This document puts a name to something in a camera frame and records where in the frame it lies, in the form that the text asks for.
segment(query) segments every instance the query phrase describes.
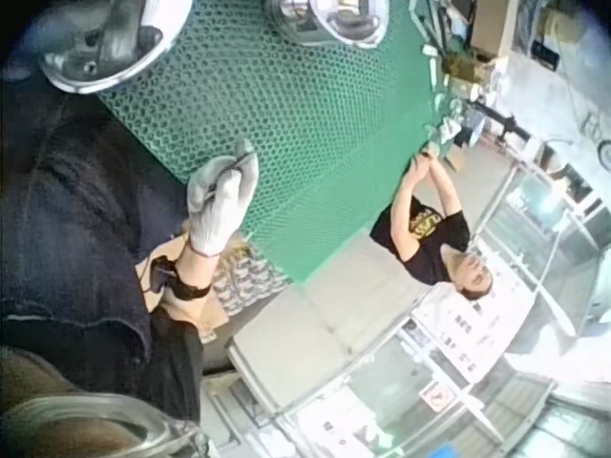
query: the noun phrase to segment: green mesh mat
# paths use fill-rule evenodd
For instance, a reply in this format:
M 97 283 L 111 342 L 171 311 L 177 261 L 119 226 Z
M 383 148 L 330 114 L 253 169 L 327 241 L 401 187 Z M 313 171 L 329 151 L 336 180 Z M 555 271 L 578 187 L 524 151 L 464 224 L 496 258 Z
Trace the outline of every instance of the green mesh mat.
M 372 51 L 305 48 L 257 0 L 195 0 L 178 43 L 101 95 L 179 179 L 246 135 L 261 162 L 243 231 L 305 280 L 390 202 L 432 121 L 428 58 L 407 0 Z

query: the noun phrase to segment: short hair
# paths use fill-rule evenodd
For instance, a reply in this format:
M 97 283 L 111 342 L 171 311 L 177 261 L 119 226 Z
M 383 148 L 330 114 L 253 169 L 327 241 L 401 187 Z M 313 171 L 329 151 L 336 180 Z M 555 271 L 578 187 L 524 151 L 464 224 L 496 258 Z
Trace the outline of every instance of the short hair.
M 477 301 L 483 298 L 484 296 L 487 296 L 490 293 L 490 291 L 493 289 L 493 282 L 494 282 L 493 275 L 490 274 L 490 286 L 488 286 L 487 289 L 483 291 L 472 291 L 471 289 L 462 288 L 458 292 L 462 294 L 463 297 L 469 302 Z

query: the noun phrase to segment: black wrist strap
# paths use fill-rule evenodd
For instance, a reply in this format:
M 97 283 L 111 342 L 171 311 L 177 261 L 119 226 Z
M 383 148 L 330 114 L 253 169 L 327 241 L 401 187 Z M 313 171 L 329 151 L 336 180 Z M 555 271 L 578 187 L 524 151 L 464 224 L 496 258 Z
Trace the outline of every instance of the black wrist strap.
M 210 292 L 210 286 L 199 289 L 182 282 L 175 263 L 166 256 L 160 256 L 151 262 L 150 284 L 150 290 L 154 293 L 160 292 L 163 286 L 169 286 L 174 296 L 181 301 L 204 298 Z

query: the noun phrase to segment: gloved hand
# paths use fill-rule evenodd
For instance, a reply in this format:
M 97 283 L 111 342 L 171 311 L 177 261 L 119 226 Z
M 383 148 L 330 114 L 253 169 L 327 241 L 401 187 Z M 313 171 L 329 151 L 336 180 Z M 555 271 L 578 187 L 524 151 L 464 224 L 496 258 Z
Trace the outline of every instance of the gloved hand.
M 246 155 L 238 168 L 226 170 Z M 258 181 L 259 160 L 246 139 L 238 141 L 235 157 L 214 157 L 191 176 L 187 206 L 195 251 L 206 257 L 221 253 L 240 228 Z

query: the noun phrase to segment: woman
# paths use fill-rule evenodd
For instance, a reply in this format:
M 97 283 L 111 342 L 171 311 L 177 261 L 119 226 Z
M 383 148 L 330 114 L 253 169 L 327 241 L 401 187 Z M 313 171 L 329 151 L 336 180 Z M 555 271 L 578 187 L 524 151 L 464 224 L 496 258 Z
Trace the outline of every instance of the woman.
M 417 280 L 430 285 L 450 281 L 467 300 L 476 301 L 490 292 L 493 276 L 478 256 L 466 253 L 471 233 L 437 151 L 430 144 L 415 158 L 394 202 L 382 212 L 370 235 Z M 431 175 L 445 217 L 413 196 L 427 175 Z

